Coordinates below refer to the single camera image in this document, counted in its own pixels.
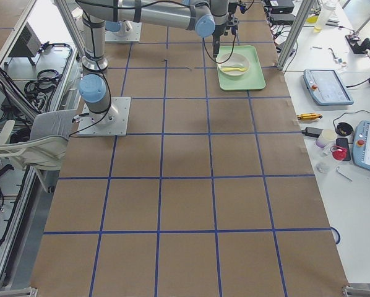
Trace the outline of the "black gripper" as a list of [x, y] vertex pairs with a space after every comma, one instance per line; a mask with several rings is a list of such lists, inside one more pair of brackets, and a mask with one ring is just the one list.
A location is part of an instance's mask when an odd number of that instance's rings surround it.
[[213, 57], [216, 58], [220, 51], [220, 37], [222, 35], [227, 35], [228, 31], [232, 35], [236, 35], [238, 30], [238, 18], [234, 15], [223, 15], [223, 16], [214, 16], [215, 21], [215, 30], [212, 33], [213, 36]]
[[234, 14], [239, 8], [240, 13], [244, 14], [247, 11], [247, 6], [244, 2], [241, 0], [229, 0], [228, 3], [228, 13], [229, 14]]

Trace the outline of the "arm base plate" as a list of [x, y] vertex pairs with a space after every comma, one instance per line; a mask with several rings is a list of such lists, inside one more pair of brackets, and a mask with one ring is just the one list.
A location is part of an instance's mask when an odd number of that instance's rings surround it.
[[86, 116], [79, 119], [78, 136], [125, 136], [131, 107], [131, 97], [113, 97], [108, 114], [90, 113], [84, 104]]
[[132, 21], [105, 22], [105, 41], [107, 43], [132, 43], [140, 41], [142, 24]]

